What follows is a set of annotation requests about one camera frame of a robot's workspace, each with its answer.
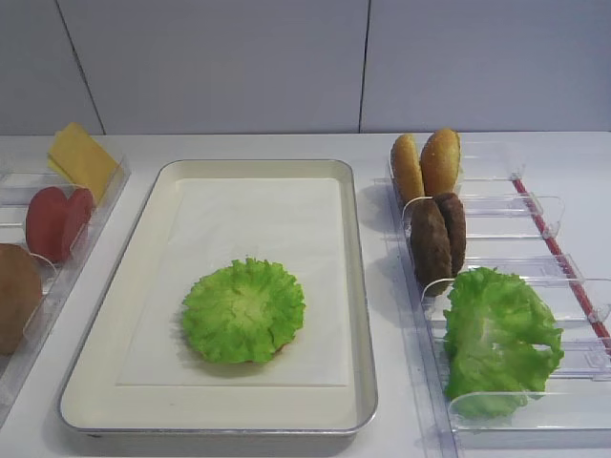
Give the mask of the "left bun half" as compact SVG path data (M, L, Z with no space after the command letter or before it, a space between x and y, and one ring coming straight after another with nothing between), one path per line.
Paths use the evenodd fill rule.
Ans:
M412 134L397 137L390 151L390 165L404 203L425 196L419 153Z

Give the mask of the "brown bun in left rack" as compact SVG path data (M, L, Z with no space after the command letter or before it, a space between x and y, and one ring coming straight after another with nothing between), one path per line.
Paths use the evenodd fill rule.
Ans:
M23 329L42 298L34 258L21 246L1 244L1 354L19 345Z

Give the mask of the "white paper liner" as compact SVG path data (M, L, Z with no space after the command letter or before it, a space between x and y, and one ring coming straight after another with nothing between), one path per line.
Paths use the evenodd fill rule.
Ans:
M194 179L150 203L130 247L140 279L137 324L122 385L348 383L348 292L340 188L331 178ZM305 293L295 339L265 364L210 364L185 341L182 301L233 260L276 261Z

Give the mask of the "brown meat patty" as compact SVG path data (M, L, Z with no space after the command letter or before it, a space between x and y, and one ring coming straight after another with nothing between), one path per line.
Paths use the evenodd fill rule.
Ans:
M464 207L455 193L443 193L434 197L445 221L452 257L452 274L455 277L463 267L466 254L466 220Z
M433 199L420 200L411 215L414 273L425 287L452 276L451 245L445 220Z

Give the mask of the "front brown meat patty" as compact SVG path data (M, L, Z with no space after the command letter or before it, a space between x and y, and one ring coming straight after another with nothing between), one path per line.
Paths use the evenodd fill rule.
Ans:
M414 273L425 287L452 276L451 245L445 220L433 199L420 200L411 215Z

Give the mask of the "clear acrylic right rack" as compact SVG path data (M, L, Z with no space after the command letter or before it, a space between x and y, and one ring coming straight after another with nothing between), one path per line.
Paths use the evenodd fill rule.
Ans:
M467 221L464 266L522 277L562 329L564 357L544 392L509 415L483 419L460 416L445 394L450 364L444 349L444 312L451 306L453 283L443 279L423 287L414 276L411 207L402 201L392 172L384 178L393 220L390 251L401 262L407 288L399 315L429 457L593 457L610 452L610 355L532 220L532 215L543 216L558 241L565 202L557 194L535 191L523 173L524 161L516 146L463 143L455 191ZM574 255L562 251L610 334L609 278L584 275Z

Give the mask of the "clear acrylic rack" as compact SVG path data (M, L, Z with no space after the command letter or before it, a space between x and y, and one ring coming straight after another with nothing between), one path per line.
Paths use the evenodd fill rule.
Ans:
M384 178L393 220L390 251L401 262L407 288L399 315L429 457L593 457L610 452L610 355L532 220L532 215L543 216L558 241L565 202L557 194L535 191L523 173L524 161L516 146L463 143L455 191L467 221L464 266L522 277L562 329L564 357L544 392L509 415L483 419L460 416L445 394L450 364L444 349L444 312L451 306L453 283L443 279L423 287L414 276L411 207L402 201L392 172ZM610 334L609 278L584 275L574 255L562 251Z
M27 318L19 343L1 358L1 421L5 422L43 348L54 323L71 295L131 174L130 164L106 135L94 140L118 163L105 185L104 196L87 224L81 226L63 262L52 262L34 254L42 283L42 298ZM26 249L26 215L34 195L51 186L70 196L75 184L47 165L50 136L3 136L1 138L1 241Z

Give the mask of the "red tomato slice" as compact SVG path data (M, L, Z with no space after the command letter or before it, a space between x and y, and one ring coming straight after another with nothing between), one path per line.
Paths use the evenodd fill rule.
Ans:
M64 260L62 237L68 200L58 187L47 187L32 198L26 216L26 242L30 251L51 262Z
M74 241L84 225L90 220L94 209L94 197L87 188L78 188L68 198L67 215L61 238L61 261L65 261L71 254Z

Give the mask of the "red rod on right rack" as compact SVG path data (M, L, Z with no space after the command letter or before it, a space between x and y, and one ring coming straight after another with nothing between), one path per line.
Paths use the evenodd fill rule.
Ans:
M582 281L578 279L578 273L576 268L572 265L572 262L569 260L569 257L562 251L560 246L558 245L557 240L554 236L551 235L549 227L545 222L543 216L535 214L532 215L532 220L535 223L540 235L543 237L545 244L549 252L556 257L559 261L559 266L564 274L564 276L569 279L570 288L573 291L573 294L579 303L579 306L582 312L585 315L585 318L590 323L594 333L601 340L602 344L605 347L605 352L607 355L610 355L610 334L602 320L595 313L595 307L589 299L584 287L582 286Z

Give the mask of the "green lettuce leaf on tray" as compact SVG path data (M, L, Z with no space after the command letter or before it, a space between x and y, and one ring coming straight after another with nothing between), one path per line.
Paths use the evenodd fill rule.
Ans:
M233 260L199 279L182 301L182 331L208 363L264 364L304 325L305 294L278 262Z

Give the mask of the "rear brown meat patty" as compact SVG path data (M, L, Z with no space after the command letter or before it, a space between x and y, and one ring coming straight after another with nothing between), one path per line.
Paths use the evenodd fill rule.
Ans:
M463 267L466 254L466 220L464 207L455 193L443 193L434 197L445 221L452 257L452 274L455 277Z

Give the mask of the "right sesame bun half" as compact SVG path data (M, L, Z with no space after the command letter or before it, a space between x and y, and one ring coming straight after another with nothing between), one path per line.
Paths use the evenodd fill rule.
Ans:
M461 143L458 132L444 128L427 140L420 157L426 196L452 192L460 171Z

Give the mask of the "cream metal tray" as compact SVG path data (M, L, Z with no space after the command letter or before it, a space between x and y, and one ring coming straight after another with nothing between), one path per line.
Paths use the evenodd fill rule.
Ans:
M214 364L187 343L183 299L234 260L281 264L305 320L268 363ZM163 166L64 385L87 433L351 435L378 394L351 168L334 159Z

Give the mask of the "yellow cheese slices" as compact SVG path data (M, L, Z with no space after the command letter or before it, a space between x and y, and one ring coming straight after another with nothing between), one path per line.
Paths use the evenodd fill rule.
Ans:
M89 189L98 204L118 163L78 123L72 122L53 137L48 166L72 184Z

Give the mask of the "clear acrylic left rack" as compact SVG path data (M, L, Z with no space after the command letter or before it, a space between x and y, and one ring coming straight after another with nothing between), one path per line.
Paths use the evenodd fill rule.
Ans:
M131 174L130 164L106 135L94 140L118 163L105 185L104 196L87 224L81 226L63 262L52 262L34 254L42 283L42 298L27 318L19 343L1 358L1 421L5 422L43 348L54 323L71 295ZM1 241L26 249L26 215L34 195L51 186L70 196L75 184L47 165L50 136L3 136L1 138Z

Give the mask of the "green lettuce leaf in rack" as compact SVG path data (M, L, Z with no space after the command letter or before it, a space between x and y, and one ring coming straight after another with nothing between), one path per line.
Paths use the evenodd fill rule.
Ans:
M457 275L449 299L445 394L460 416L506 416L545 391L564 357L562 330L524 279L476 268Z

